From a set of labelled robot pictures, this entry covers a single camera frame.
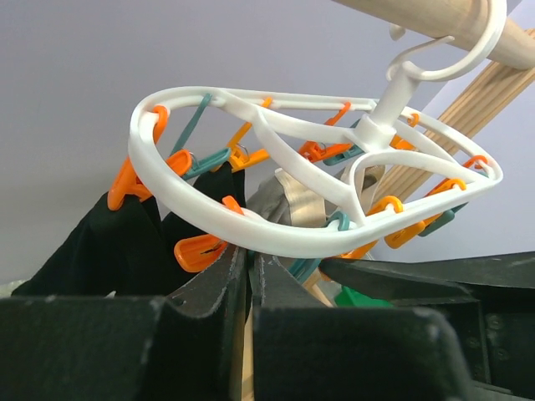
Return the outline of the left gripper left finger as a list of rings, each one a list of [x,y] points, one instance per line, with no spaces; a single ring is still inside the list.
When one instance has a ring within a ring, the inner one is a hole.
[[[247,253],[167,297],[1,301],[4,400],[238,400]]]

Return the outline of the white plastic clip hanger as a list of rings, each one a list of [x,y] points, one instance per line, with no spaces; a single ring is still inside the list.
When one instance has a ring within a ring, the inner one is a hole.
[[[404,61],[390,71],[390,86],[381,99],[351,99],[362,112],[359,124],[343,128],[317,124],[285,114],[286,109],[333,110],[342,98],[327,95],[276,93],[274,106],[264,108],[262,93],[245,89],[186,86],[165,89],[142,99],[130,119],[128,151],[135,173],[149,192],[185,221],[236,246],[276,256],[324,258],[351,251],[381,237],[467,203],[502,180],[499,164],[479,145],[456,129],[423,116],[427,129],[443,135],[471,156],[481,158],[475,172],[459,164],[439,145],[402,122],[409,115],[410,96],[422,81],[450,80],[474,69],[496,46],[507,20],[503,1],[487,4],[487,25],[473,50],[458,64],[440,72],[424,71]],[[212,94],[217,108],[252,124],[258,140],[272,159],[299,183],[335,204],[349,218],[349,228],[334,226],[302,228],[272,223],[257,213],[236,212],[203,195],[187,184],[162,159],[153,140],[156,114],[194,106],[204,94]],[[350,140],[363,154],[338,180],[306,161],[285,141],[286,136],[303,140],[336,142]],[[407,204],[394,202],[367,216],[355,184],[356,175],[372,165],[403,165],[426,170],[452,180],[439,193]]]

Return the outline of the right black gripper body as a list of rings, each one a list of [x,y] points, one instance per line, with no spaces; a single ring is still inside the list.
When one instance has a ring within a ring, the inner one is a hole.
[[[472,377],[534,398],[534,254],[437,262],[437,275],[470,299],[445,308]]]

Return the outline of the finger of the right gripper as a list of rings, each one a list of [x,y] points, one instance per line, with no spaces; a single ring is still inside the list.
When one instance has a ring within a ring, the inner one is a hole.
[[[337,283],[365,296],[386,301],[472,301],[474,297],[463,286],[440,279],[380,270],[367,261],[329,258],[319,270]]]

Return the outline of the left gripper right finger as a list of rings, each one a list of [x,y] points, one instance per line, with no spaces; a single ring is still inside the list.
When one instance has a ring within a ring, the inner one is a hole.
[[[249,276],[255,399],[471,399],[456,333],[440,313],[327,307],[271,255],[256,255]]]

